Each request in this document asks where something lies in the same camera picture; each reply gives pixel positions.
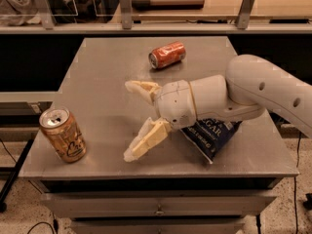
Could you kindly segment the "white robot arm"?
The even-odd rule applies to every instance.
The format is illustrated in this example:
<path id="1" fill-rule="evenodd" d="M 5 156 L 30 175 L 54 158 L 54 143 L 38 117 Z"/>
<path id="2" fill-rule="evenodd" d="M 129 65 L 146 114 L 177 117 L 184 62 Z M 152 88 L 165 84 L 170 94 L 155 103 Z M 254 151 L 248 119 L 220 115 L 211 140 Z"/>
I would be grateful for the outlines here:
<path id="1" fill-rule="evenodd" d="M 152 105 L 159 119 L 147 119 L 124 152 L 133 162 L 158 145 L 172 131 L 198 120 L 223 122 L 256 118 L 270 110 L 312 137 L 312 86 L 272 62 L 253 55 L 229 61 L 225 74 L 160 86 L 128 81 L 125 87 Z"/>

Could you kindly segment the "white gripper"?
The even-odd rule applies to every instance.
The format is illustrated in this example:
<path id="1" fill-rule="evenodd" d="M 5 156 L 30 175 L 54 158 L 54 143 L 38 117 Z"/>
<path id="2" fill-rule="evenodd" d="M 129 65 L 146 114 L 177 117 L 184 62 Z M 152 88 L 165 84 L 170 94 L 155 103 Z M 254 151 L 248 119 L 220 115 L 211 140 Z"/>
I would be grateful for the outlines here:
<path id="1" fill-rule="evenodd" d="M 195 124 L 196 110 L 188 82 L 181 80 L 161 88 L 154 82 L 131 80 L 125 83 L 125 87 L 130 93 L 141 96 L 150 105 L 154 104 L 155 98 L 155 109 L 161 117 L 156 121 L 149 117 L 144 122 L 124 152 L 126 162 L 136 161 L 145 155 L 167 138 L 172 129 L 180 130 Z"/>

